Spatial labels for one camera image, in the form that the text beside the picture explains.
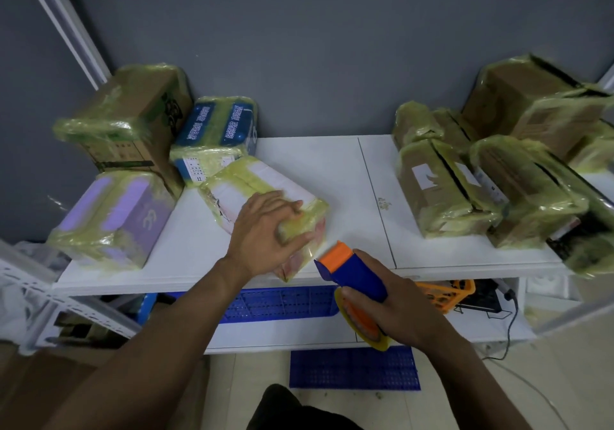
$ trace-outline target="forearm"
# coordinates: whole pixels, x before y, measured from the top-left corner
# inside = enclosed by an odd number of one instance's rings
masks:
[[[460,335],[427,353],[460,430],[531,430],[472,345]]]
[[[222,259],[73,393],[45,430],[163,428],[245,277]]]

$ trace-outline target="hand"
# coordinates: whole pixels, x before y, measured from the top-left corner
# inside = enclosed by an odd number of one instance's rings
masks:
[[[240,265],[247,277],[245,282],[273,271],[315,236],[308,232],[285,244],[279,241],[278,225],[299,218],[303,204],[300,200],[289,202],[283,199],[283,194],[273,191],[252,195],[234,222],[226,258]]]
[[[382,280],[388,297],[379,303],[348,286],[342,288],[343,297],[364,310],[390,338],[427,355],[442,341],[461,338],[416,283],[395,275],[363,251],[354,249],[354,253]]]

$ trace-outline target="black pants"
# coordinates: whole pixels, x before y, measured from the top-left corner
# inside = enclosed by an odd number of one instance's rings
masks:
[[[350,419],[339,414],[326,412],[311,406],[304,406],[290,390],[281,385],[266,388],[254,416],[249,421],[248,430],[288,429],[317,430],[319,425],[335,430],[361,430]]]

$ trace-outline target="person's left hand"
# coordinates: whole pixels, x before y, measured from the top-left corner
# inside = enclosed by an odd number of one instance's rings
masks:
[[[285,244],[278,239],[278,225],[299,218],[302,204],[283,199],[281,191],[252,195],[234,222],[226,258],[239,264],[248,280],[273,271],[315,236],[303,233]]]

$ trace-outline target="person's right arm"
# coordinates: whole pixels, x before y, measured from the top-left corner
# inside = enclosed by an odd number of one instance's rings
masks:
[[[472,345],[459,335],[410,279],[355,250],[378,275],[388,298],[375,302],[343,287],[346,299],[368,313],[390,338],[421,350],[439,374],[460,430],[531,430]]]

